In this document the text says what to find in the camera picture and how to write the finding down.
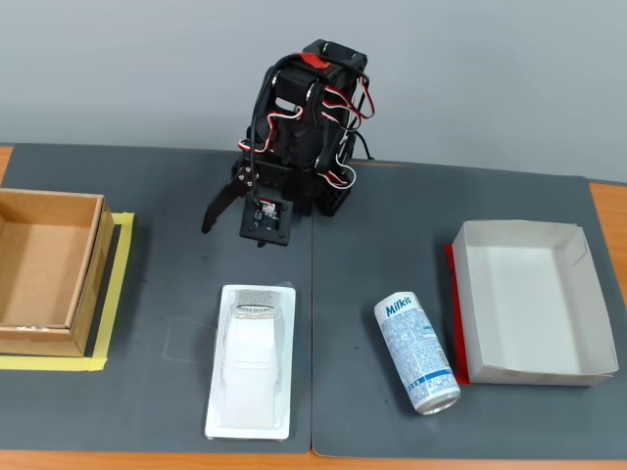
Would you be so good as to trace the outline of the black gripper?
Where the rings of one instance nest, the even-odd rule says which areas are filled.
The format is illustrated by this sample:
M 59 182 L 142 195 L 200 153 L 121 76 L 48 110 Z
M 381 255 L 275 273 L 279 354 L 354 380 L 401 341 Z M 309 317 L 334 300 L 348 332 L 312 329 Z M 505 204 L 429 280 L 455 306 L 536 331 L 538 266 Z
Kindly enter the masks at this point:
M 209 233 L 221 214 L 237 199 L 251 191 L 254 173 L 248 164 L 238 166 L 230 181 L 208 204 L 201 230 Z M 314 175 L 308 171 L 279 164 L 261 163 L 257 169 L 258 185 L 293 203 L 293 212 L 309 216 L 314 208 Z M 263 248 L 267 242 L 258 242 Z

